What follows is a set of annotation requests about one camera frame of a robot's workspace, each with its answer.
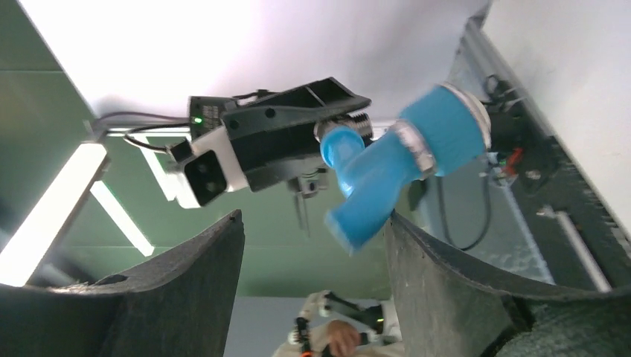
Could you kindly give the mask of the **blue plastic water faucet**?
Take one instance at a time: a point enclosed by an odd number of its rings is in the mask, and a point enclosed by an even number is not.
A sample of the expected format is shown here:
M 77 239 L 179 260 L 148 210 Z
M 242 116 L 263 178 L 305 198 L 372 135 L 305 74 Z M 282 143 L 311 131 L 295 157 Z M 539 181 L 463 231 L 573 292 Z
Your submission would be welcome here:
M 404 186 L 447 176 L 491 148 L 491 119 L 484 104 L 450 83 L 434 86 L 406 107 L 370 145 L 347 124 L 314 131 L 321 157 L 345 196 L 324 221 L 349 254 L 379 232 Z

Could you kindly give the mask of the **small metal pipe fitting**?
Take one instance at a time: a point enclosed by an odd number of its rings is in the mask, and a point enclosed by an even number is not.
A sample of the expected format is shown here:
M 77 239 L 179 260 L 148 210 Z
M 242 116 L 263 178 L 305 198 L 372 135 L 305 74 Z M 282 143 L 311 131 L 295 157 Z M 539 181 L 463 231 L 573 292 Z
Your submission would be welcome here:
M 340 126 L 345 126 L 357 132 L 363 140 L 372 139 L 373 137 L 374 132 L 370 117 L 364 112 L 356 115 L 342 115 L 332 119 L 319 121 L 313 128 L 314 137 L 320 143 L 327 133 Z

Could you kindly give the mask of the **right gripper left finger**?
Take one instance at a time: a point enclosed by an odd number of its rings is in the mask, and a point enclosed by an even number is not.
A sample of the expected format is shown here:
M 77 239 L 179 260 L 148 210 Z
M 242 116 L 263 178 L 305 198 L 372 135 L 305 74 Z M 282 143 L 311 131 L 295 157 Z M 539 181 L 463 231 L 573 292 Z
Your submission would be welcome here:
M 3 356 L 222 356 L 245 233 L 234 210 L 132 268 L 63 288 L 1 287 Z

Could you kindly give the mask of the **operator hand in background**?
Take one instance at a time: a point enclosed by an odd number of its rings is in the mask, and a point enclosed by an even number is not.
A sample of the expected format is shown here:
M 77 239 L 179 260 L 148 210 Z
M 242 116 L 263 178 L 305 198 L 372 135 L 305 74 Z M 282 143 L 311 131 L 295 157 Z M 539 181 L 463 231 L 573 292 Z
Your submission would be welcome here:
M 352 356 L 361 342 L 358 330 L 345 321 L 334 320 L 327 325 L 330 353 L 335 357 Z

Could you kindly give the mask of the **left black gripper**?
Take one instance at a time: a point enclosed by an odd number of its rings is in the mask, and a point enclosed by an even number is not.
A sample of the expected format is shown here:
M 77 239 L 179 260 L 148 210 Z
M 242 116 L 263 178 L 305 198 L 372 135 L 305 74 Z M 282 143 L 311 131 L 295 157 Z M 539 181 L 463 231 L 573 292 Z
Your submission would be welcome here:
M 251 99 L 245 104 L 237 100 Z M 261 132 L 318 123 L 365 109 L 371 99 L 353 93 L 328 77 L 286 91 L 266 89 L 230 97 L 189 97 L 189 130 L 192 140 L 224 126 L 236 140 Z M 244 170 L 252 192 L 258 192 L 324 166 L 319 154 L 297 155 L 256 164 Z

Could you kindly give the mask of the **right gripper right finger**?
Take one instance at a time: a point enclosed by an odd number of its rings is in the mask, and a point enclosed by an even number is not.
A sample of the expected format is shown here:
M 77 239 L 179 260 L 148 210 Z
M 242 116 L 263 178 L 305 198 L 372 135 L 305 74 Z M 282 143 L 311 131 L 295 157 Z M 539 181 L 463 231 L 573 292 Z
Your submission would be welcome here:
M 391 290 L 408 356 L 628 356 L 630 288 L 596 292 L 512 274 L 392 213 Z

